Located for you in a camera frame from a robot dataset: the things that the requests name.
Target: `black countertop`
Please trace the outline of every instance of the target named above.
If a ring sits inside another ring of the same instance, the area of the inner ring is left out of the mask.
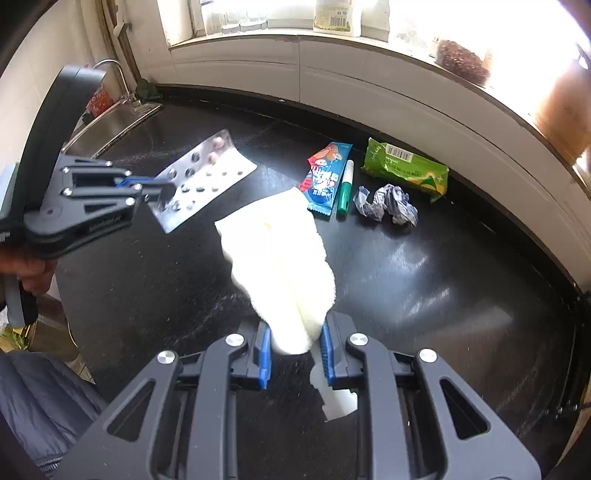
[[[329,141],[309,129],[214,103],[168,104],[102,158],[155,175],[227,128],[257,170],[165,235],[147,207],[131,228],[61,259],[58,283],[80,352],[103,395],[118,391],[164,348],[205,349],[252,314],[231,282],[214,221],[298,185],[307,158]],[[359,170],[353,190],[384,184]],[[433,348],[487,401],[544,470],[568,426],[556,406],[573,321],[551,285],[500,235],[461,206],[409,190],[415,229],[361,217],[317,217],[336,277],[335,310],[388,348]],[[310,288],[314,288],[310,277]],[[353,478],[355,414],[324,422],[308,355],[274,358],[269,390],[238,400],[239,471],[251,478]]]

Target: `crumpled plastic bag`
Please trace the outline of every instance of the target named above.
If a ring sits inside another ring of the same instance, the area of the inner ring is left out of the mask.
[[[384,213],[388,212],[392,215],[394,225],[411,223],[417,226],[418,211],[408,202],[408,194],[404,193],[402,188],[388,183],[376,190],[372,203],[368,202],[368,197],[369,190],[361,186],[353,200],[357,210],[364,217],[381,222]]]

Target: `green package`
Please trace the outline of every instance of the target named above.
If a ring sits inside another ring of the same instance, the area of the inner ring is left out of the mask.
[[[372,177],[406,182],[430,194],[432,202],[447,191],[449,168],[446,165],[373,138],[369,139],[363,170]]]

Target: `person's hand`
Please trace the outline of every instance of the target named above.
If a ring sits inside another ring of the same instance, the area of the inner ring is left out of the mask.
[[[24,290],[40,297],[51,285],[57,260],[40,260],[22,248],[0,248],[0,274],[16,275]],[[4,285],[0,291],[4,301]]]

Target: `barcode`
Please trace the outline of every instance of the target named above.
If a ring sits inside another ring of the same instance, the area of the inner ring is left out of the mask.
[[[386,144],[386,153],[407,162],[410,162],[413,159],[413,154],[411,152],[390,144]]]
[[[341,17],[330,17],[330,26],[331,27],[346,27],[347,26],[347,19]]]

